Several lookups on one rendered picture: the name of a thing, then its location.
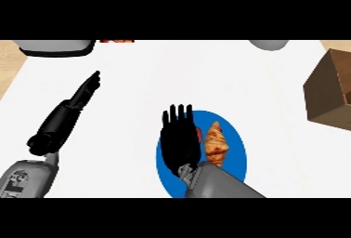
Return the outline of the red and orange object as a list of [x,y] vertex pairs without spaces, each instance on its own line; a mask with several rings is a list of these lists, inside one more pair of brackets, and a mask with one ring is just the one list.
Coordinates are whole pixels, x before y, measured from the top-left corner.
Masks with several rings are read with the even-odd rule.
[[117,43],[117,44],[126,44],[126,43],[134,43],[134,40],[99,40],[99,43],[108,44],[108,43]]

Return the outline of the blue oval plate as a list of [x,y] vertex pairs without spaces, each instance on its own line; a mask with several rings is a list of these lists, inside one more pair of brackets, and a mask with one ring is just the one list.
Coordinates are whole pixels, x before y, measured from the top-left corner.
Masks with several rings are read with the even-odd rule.
[[[220,123],[226,144],[229,145],[229,151],[226,153],[226,158],[223,162],[223,170],[229,174],[232,174],[239,180],[245,180],[247,153],[242,138],[235,127],[219,114],[208,111],[195,111],[193,121],[195,126],[201,128],[204,138],[213,124],[216,122]],[[165,166],[161,147],[157,147],[157,168],[160,179],[165,187],[165,191],[168,192],[168,195],[173,198],[185,198],[186,184],[173,175],[170,169]]]

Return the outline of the golden brown croissant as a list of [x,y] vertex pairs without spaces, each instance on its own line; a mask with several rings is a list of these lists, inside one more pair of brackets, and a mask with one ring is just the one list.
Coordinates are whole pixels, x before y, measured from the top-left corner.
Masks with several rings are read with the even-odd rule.
[[224,164],[229,145],[224,139],[224,133],[220,122],[216,121],[205,134],[205,159],[217,167]]

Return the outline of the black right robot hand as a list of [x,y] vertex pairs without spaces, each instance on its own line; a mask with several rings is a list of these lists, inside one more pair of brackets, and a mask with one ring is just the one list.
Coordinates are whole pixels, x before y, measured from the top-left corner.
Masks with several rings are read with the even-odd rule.
[[161,149],[165,166],[180,177],[183,167],[198,167],[202,157],[198,128],[193,123],[192,105],[171,105],[163,114]]

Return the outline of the brown cardboard box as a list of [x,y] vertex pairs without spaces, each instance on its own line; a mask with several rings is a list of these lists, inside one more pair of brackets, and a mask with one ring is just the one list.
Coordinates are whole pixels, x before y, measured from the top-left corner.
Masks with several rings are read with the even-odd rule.
[[351,52],[328,50],[303,91],[307,119],[351,131]]

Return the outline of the grey rounded object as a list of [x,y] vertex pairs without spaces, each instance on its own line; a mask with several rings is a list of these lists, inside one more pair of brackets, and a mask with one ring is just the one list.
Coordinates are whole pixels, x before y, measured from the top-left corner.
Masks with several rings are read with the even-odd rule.
[[286,40],[251,40],[250,43],[261,50],[276,51],[280,50],[286,44]]

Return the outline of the grey appliance with black base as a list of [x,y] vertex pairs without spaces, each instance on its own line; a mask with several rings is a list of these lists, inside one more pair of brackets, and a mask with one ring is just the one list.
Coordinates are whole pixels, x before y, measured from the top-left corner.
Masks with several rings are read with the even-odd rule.
[[70,58],[86,56],[95,47],[95,40],[15,40],[27,56]]

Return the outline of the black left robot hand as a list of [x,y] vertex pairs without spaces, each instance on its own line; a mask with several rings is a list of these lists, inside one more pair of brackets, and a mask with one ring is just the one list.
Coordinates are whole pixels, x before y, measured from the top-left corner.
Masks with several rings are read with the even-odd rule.
[[89,104],[99,86],[101,72],[96,71],[81,84],[71,99],[65,99],[55,107],[36,135],[30,138],[28,146],[31,154],[42,156],[61,150],[76,127],[81,111]]

